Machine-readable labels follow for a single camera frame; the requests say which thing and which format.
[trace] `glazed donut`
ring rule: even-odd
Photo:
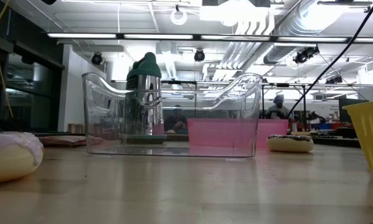
[[[267,138],[267,147],[277,152],[309,152],[313,149],[313,141],[308,136],[273,134]]]
[[[0,182],[23,177],[38,168],[43,144],[31,133],[0,133]]]

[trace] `wooden table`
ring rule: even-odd
[[[259,149],[254,159],[84,150],[47,148],[33,174],[0,184],[0,223],[373,223],[360,149]]]

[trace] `yellow plastic container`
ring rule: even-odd
[[[355,127],[367,163],[373,171],[373,102],[343,106]]]

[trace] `ceiling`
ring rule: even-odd
[[[275,22],[278,21],[297,0],[284,0],[285,6],[275,9]],[[11,1],[10,6],[49,32],[128,32],[128,33],[187,33],[187,34],[231,34],[234,27],[226,27],[216,21],[201,21],[198,15],[198,7],[189,7],[188,19],[182,26],[170,21],[173,7],[152,6],[153,15],[148,6],[130,6],[117,4],[92,4],[88,2],[63,2],[58,0],[51,6],[41,0],[16,0]],[[361,24],[364,16],[364,7],[355,7],[347,10],[335,23],[327,27],[320,35],[348,35],[352,36]],[[373,15],[367,22],[361,35],[373,36]],[[80,41],[80,45],[123,45],[134,60],[139,60],[145,52],[155,52],[158,41],[135,40],[87,40]],[[206,60],[221,60],[226,52],[229,42],[194,42],[178,41],[178,46],[186,46],[196,49],[203,48]],[[320,44],[320,52],[330,62],[345,47],[344,44]],[[193,52],[184,52],[183,56],[177,56],[175,66],[178,70],[200,70],[204,63],[196,63],[193,60]],[[340,59],[334,69],[341,69],[348,82],[356,79],[356,68],[363,65],[362,62],[373,60],[373,44],[353,45],[347,54]],[[320,57],[315,56],[302,67],[290,66],[290,61],[281,63],[271,70],[270,79],[278,79],[283,82],[294,80],[296,77],[306,78],[311,82],[327,66]]]

